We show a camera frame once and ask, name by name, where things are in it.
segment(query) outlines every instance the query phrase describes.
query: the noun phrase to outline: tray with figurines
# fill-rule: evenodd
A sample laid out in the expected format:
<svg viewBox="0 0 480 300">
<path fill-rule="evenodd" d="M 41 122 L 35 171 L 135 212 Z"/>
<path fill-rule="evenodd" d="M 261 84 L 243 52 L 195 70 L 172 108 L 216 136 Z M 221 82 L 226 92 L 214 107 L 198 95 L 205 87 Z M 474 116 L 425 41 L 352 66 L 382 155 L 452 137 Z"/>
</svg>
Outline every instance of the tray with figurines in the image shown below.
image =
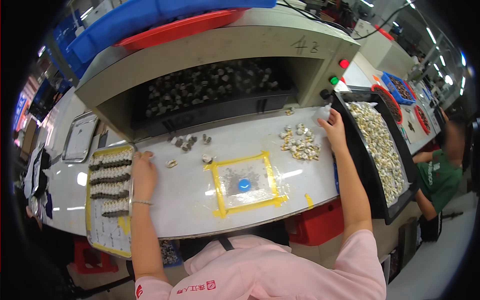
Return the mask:
<svg viewBox="0 0 480 300">
<path fill-rule="evenodd" d="M 130 258 L 133 144 L 97 149 L 90 157 L 85 222 L 90 245 L 108 254 Z"/>
</svg>

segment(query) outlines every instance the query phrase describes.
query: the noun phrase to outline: black strap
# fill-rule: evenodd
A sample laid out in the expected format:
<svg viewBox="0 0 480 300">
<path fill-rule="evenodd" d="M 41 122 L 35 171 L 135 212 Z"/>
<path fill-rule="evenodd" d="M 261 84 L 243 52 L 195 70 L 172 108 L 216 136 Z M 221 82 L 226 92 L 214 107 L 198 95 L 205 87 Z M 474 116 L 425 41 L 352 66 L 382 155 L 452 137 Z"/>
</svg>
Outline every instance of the black strap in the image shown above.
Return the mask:
<svg viewBox="0 0 480 300">
<path fill-rule="evenodd" d="M 222 244 L 225 250 L 230 251 L 234 249 L 234 247 L 232 246 L 232 243 L 230 243 L 227 237 L 218 237 L 218 241 L 220 242 L 220 244 Z"/>
</svg>

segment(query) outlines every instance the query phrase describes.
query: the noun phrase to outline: person in green shirt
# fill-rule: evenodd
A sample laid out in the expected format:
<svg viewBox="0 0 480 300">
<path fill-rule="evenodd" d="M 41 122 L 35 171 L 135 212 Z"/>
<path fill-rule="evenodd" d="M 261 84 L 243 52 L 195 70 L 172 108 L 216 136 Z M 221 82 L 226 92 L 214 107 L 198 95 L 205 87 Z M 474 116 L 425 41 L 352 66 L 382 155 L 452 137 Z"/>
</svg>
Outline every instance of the person in green shirt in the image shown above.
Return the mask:
<svg viewBox="0 0 480 300">
<path fill-rule="evenodd" d="M 413 157 L 419 173 L 417 204 L 428 220 L 434 219 L 452 200 L 462 180 L 465 121 L 453 116 L 445 124 L 444 149 L 421 152 Z"/>
</svg>

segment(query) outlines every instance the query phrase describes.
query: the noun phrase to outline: red button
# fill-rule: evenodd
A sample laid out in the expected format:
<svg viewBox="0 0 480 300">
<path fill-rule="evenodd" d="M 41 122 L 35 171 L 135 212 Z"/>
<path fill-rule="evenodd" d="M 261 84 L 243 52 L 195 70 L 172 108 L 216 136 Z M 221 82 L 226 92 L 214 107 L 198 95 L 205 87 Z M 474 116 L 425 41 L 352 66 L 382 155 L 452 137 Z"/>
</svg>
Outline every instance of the red button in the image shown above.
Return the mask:
<svg viewBox="0 0 480 300">
<path fill-rule="evenodd" d="M 339 64 L 340 67 L 342 67 L 343 69 L 346 69 L 350 63 L 348 62 L 348 60 L 341 60 L 338 64 Z"/>
</svg>

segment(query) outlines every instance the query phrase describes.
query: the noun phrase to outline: green shirt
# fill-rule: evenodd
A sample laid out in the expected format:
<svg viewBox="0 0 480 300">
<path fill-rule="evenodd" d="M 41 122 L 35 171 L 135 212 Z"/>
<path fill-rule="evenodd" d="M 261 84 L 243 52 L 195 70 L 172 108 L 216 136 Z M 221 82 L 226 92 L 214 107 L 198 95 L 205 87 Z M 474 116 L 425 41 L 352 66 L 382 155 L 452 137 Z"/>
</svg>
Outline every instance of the green shirt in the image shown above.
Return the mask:
<svg viewBox="0 0 480 300">
<path fill-rule="evenodd" d="M 462 168 L 452 166 L 443 150 L 434 151 L 432 157 L 429 163 L 417 163 L 419 186 L 439 214 L 458 190 Z"/>
</svg>

